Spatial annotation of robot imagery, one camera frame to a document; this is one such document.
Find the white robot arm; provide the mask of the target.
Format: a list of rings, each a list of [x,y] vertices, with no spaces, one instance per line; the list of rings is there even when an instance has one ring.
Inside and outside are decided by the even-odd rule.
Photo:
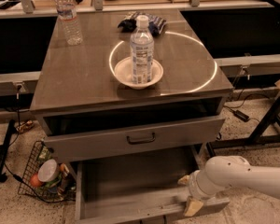
[[[177,183],[189,189],[185,217],[193,217],[217,193],[230,188],[249,188],[280,200],[280,167],[252,166],[242,156],[215,156]]]

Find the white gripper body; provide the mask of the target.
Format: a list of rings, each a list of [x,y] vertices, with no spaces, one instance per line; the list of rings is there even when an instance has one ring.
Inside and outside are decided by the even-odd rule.
[[[199,171],[195,171],[189,175],[189,182],[188,182],[188,188],[189,188],[189,194],[199,200],[204,201],[211,198],[209,194],[206,194],[198,185],[198,176]]]

